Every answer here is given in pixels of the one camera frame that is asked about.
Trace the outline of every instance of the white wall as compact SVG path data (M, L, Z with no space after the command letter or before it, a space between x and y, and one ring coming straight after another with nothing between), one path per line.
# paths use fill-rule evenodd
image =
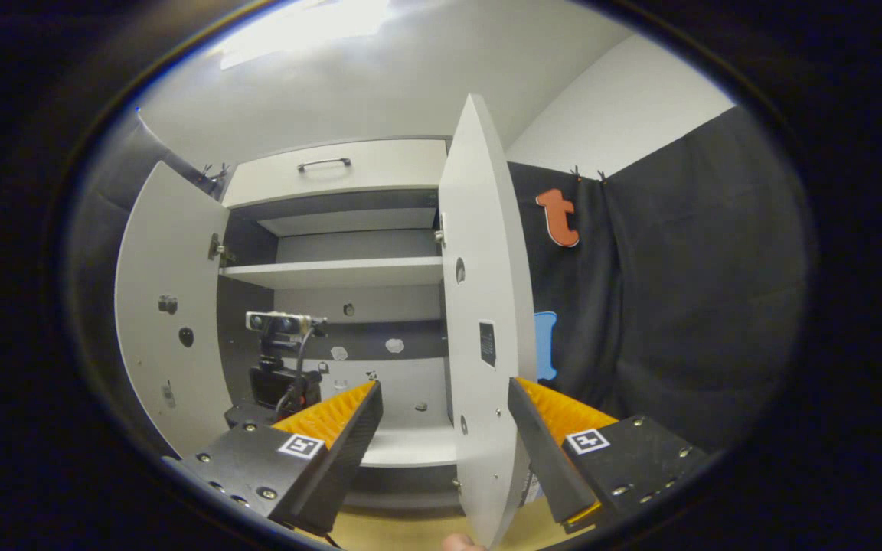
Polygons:
M639 35L604 53L508 147L510 161L597 178L732 107L693 67Z

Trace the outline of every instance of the open cabinet door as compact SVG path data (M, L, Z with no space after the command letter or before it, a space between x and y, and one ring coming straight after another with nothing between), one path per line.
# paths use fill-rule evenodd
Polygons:
M476 542L493 549L528 472L505 401L510 377L536 379L536 335L517 199L479 95L465 102L438 203L459 492Z
M224 412L232 404L217 340L220 257L211 260L209 250L211 234L223 241L229 219L230 210L158 163L129 216L118 257L122 358L153 425L183 456L227 431ZM175 298L175 311L160 311L162 295Z

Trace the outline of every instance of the drawer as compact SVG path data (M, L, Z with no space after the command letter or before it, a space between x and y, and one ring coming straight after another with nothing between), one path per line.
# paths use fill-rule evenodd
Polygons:
M437 187L448 154L440 139L385 139L323 145L237 166L223 198L235 208L308 195ZM330 161L299 165L315 161Z

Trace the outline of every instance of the camera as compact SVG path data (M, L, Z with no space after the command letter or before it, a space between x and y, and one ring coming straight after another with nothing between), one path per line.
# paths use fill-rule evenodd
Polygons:
M288 342L301 342L309 329L325 323L325 318L314 318L305 314L285 314L284 311L249 311L246 316L247 328L262 334L282 335Z

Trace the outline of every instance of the ceiling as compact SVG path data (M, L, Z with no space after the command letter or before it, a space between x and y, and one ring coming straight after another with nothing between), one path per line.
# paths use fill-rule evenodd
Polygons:
M191 56L140 99L141 116L193 165L305 144L452 135L466 94L485 98L508 147L631 31L561 0L391 0L371 36L221 70Z

